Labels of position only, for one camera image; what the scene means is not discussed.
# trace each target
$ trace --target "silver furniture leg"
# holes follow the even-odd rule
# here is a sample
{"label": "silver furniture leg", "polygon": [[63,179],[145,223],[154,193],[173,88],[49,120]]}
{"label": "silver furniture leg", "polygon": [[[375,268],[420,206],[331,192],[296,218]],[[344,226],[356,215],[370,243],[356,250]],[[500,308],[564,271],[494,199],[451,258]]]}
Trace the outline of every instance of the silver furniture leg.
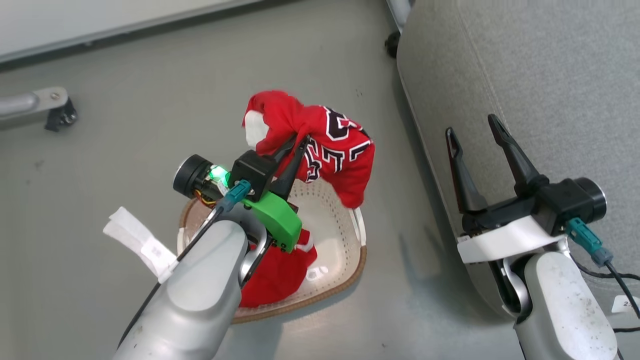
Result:
{"label": "silver furniture leg", "polygon": [[59,126],[71,126],[77,112],[67,90],[56,86],[26,94],[0,97],[0,124],[8,119],[49,110],[45,129],[58,132]]}

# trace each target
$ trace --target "teal connector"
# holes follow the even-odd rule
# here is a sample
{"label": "teal connector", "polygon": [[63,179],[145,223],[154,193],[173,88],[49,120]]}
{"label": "teal connector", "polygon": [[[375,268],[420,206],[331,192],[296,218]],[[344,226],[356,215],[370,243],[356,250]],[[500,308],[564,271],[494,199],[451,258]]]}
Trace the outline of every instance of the teal connector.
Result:
{"label": "teal connector", "polygon": [[227,194],[218,201],[216,207],[229,212],[234,206],[241,202],[251,191],[251,184],[247,180],[240,180]]}
{"label": "teal connector", "polygon": [[573,218],[566,223],[566,234],[591,255],[591,260],[603,267],[613,260],[613,255],[604,247],[602,240],[580,218]]}

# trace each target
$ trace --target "green light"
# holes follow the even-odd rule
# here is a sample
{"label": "green light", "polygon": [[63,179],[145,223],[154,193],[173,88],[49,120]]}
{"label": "green light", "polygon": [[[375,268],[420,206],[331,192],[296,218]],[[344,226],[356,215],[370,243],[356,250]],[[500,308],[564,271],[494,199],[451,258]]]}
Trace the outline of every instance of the green light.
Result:
{"label": "green light", "polygon": [[211,179],[213,179],[216,182],[222,181],[222,183],[226,187],[228,187],[228,184],[227,184],[228,173],[229,172],[223,169],[222,167],[215,165],[209,172],[209,176],[211,177]]}

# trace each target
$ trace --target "gray floor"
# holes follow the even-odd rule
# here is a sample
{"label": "gray floor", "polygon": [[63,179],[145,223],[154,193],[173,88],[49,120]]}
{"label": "gray floor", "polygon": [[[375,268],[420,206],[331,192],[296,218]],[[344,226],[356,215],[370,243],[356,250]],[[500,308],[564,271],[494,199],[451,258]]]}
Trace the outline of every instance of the gray floor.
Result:
{"label": "gray floor", "polygon": [[110,358],[154,278],[102,234],[108,216],[125,206],[173,249],[176,166],[193,153],[231,164],[249,96],[283,88],[377,143],[367,266],[341,295],[233,326],[216,358],[521,359],[455,253],[381,46],[391,31],[383,0],[303,1],[0,74],[0,95],[61,85],[81,115],[58,134],[41,122],[0,131],[0,358]]}

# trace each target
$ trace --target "perforated basket wall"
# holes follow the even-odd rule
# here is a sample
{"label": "perforated basket wall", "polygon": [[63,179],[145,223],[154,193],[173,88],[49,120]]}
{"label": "perforated basket wall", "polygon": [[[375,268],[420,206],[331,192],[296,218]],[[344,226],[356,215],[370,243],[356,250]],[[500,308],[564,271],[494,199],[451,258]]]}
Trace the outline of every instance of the perforated basket wall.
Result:
{"label": "perforated basket wall", "polygon": [[[296,181],[289,202],[300,208],[298,215],[303,228],[311,232],[318,257],[296,293],[274,304],[240,307],[234,323],[260,320],[311,305],[351,286],[364,269],[367,247],[360,209],[342,206],[331,185],[321,179],[310,184]],[[185,236],[178,239],[178,253],[209,212],[197,200],[187,203],[180,217]]]}

